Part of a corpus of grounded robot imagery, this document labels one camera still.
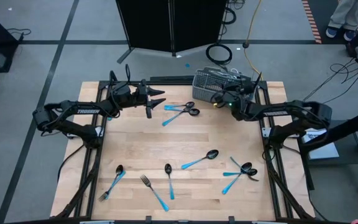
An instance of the pants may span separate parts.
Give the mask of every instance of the pants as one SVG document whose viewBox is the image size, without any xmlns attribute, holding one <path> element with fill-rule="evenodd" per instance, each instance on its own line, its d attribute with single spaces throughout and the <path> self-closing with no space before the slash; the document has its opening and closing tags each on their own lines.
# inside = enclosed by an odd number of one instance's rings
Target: pants
<svg viewBox="0 0 358 224">
<path fill-rule="evenodd" d="M 341 0 L 331 16 L 328 26 L 356 30 L 358 26 L 358 0 Z"/>
</svg>

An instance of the black spoon head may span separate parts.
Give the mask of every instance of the black spoon head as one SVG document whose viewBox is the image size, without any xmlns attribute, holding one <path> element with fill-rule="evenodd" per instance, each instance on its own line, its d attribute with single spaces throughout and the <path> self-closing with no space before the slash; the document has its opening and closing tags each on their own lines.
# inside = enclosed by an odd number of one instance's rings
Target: black spoon head
<svg viewBox="0 0 358 224">
<path fill-rule="evenodd" d="M 247 172 L 247 174 L 250 176 L 256 175 L 257 173 L 258 173 L 258 171 L 256 169 L 250 169 Z"/>
<path fill-rule="evenodd" d="M 243 165 L 241 166 L 241 172 L 242 172 L 243 174 L 246 174 L 246 173 L 248 173 L 249 170 L 251 170 L 251 167 L 252 167 L 252 163 L 246 162 L 245 164 L 243 164 Z"/>
<path fill-rule="evenodd" d="M 197 116 L 200 114 L 200 110 L 193 108 L 193 109 L 189 110 L 189 114 L 192 116 Z"/>
<path fill-rule="evenodd" d="M 116 169 L 116 174 L 121 175 L 123 171 L 124 171 L 124 167 L 122 165 L 118 165 Z"/>
<path fill-rule="evenodd" d="M 164 169 L 168 175 L 172 172 L 172 167 L 170 164 L 166 164 Z"/>
<path fill-rule="evenodd" d="M 206 157 L 208 159 L 215 159 L 215 157 L 218 156 L 218 154 L 219 154 L 219 151 L 216 149 L 213 149 L 206 154 Z"/>
<path fill-rule="evenodd" d="M 192 107 L 194 107 L 194 102 L 193 102 L 193 101 L 187 102 L 187 103 L 185 104 L 185 106 L 186 106 L 187 108 L 192 108 Z"/>
</svg>

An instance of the wire basket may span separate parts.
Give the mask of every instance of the wire basket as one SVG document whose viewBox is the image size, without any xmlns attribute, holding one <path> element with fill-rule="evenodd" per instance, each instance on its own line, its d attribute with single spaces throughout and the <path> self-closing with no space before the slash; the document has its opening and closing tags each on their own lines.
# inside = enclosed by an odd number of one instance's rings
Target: wire basket
<svg viewBox="0 0 358 224">
<path fill-rule="evenodd" d="M 205 67 L 197 70 L 193 79 L 193 98 L 210 103 L 212 96 L 222 90 L 228 83 L 250 82 L 245 75 L 235 72 L 227 72 L 218 68 Z"/>
</svg>

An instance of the person's leg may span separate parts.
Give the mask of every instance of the person's leg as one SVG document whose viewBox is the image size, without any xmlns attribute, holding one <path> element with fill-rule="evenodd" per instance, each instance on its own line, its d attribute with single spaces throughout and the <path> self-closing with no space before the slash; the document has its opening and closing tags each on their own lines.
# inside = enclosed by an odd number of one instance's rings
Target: person's leg
<svg viewBox="0 0 358 224">
<path fill-rule="evenodd" d="M 356 35 L 356 29 L 358 26 L 358 1 L 354 4 L 352 9 L 347 13 L 346 23 L 343 25 L 343 28 L 346 29 L 344 38 L 347 41 L 351 41 Z"/>
<path fill-rule="evenodd" d="M 346 23 L 347 13 L 358 0 L 341 0 L 329 20 L 329 27 L 340 29 Z"/>
<path fill-rule="evenodd" d="M 336 32 L 346 23 L 346 15 L 358 0 L 341 0 L 331 16 L 326 30 L 327 37 L 334 38 Z"/>
</svg>

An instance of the utensil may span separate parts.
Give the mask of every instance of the utensil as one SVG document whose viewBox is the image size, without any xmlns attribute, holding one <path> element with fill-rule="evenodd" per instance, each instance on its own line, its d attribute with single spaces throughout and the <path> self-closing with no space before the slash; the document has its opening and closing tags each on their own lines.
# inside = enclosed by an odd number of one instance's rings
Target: utensil
<svg viewBox="0 0 358 224">
<path fill-rule="evenodd" d="M 240 166 L 240 172 L 224 172 L 223 176 L 237 175 L 237 177 L 222 190 L 222 194 L 226 194 L 230 190 L 231 186 L 233 186 L 233 184 L 237 181 L 241 174 L 247 174 L 248 176 L 250 176 L 255 175 L 258 172 L 256 169 L 251 169 L 251 167 L 252 164 L 250 162 L 246 162 L 245 164 Z"/>
<path fill-rule="evenodd" d="M 222 190 L 222 194 L 226 194 L 231 186 L 233 186 L 234 183 L 236 183 L 236 181 L 238 180 L 238 178 L 241 176 L 242 173 L 240 173 L 229 185 L 227 185 L 223 190 Z"/>
<path fill-rule="evenodd" d="M 179 109 L 175 109 L 174 107 L 177 106 L 185 106 L 185 108 L 183 110 L 179 110 Z M 199 109 L 193 108 L 194 107 L 194 102 L 187 102 L 185 105 L 165 105 L 164 109 L 165 110 L 169 110 L 169 111 L 180 111 L 180 113 L 176 114 L 175 116 L 173 116 L 172 118 L 164 121 L 162 123 L 162 126 L 166 126 L 167 124 L 169 124 L 171 121 L 173 121 L 175 118 L 177 118 L 179 115 L 181 115 L 182 113 L 188 113 L 190 114 L 190 116 L 197 116 L 200 113 Z"/>
<path fill-rule="evenodd" d="M 194 107 L 194 102 L 190 101 L 190 102 L 187 102 L 186 104 L 184 105 L 165 105 L 164 106 L 164 110 L 172 110 L 172 111 L 182 111 L 182 110 L 179 110 L 179 109 L 175 109 L 176 107 L 179 107 L 179 106 L 185 106 L 185 107 Z"/>
<path fill-rule="evenodd" d="M 172 167 L 170 164 L 166 164 L 165 165 L 165 172 L 168 174 L 168 179 L 169 179 L 169 194 L 171 196 L 171 200 L 175 199 L 175 196 L 173 194 L 173 188 L 172 188 L 172 182 L 171 182 L 171 172 L 172 172 Z"/>
<path fill-rule="evenodd" d="M 242 167 L 240 166 L 240 164 L 238 164 L 238 162 L 236 162 L 233 157 L 230 157 L 231 161 L 233 161 L 238 167 L 240 167 L 240 169 L 242 170 Z"/>
<path fill-rule="evenodd" d="M 114 178 L 109 190 L 107 190 L 105 193 L 102 194 L 102 196 L 99 197 L 99 201 L 102 202 L 103 200 L 106 200 L 109 198 L 109 194 L 112 190 L 112 188 L 115 186 L 115 184 L 122 178 L 121 174 L 125 174 L 124 173 L 124 167 L 122 165 L 118 165 L 117 166 L 117 169 L 116 169 L 116 177 Z"/>
<path fill-rule="evenodd" d="M 169 211 L 169 207 L 166 203 L 164 203 L 164 201 L 160 198 L 160 196 L 158 196 L 158 194 L 154 191 L 154 189 L 152 188 L 152 183 L 150 183 L 149 179 L 145 176 L 145 175 L 141 175 L 140 179 L 143 181 L 143 183 L 147 186 L 150 187 L 150 189 L 152 189 L 152 192 L 154 193 L 154 195 L 157 197 L 157 199 L 159 200 L 162 208 L 167 212 Z"/>
<path fill-rule="evenodd" d="M 192 165 L 196 164 L 197 162 L 202 161 L 203 159 L 215 159 L 215 157 L 218 156 L 218 154 L 219 154 L 218 150 L 216 150 L 216 149 L 210 150 L 209 152 L 207 152 L 205 157 L 202 157 L 201 159 L 198 159 L 198 160 L 193 161 L 193 162 L 189 162 L 187 164 L 183 164 L 181 166 L 181 168 L 182 169 L 189 168 L 189 166 L 192 166 Z"/>
<path fill-rule="evenodd" d="M 248 171 L 252 168 L 252 163 L 246 162 L 242 166 L 240 166 L 241 170 L 240 172 L 224 172 L 223 176 L 231 176 L 231 175 L 238 175 L 238 174 L 248 174 Z"/>
</svg>

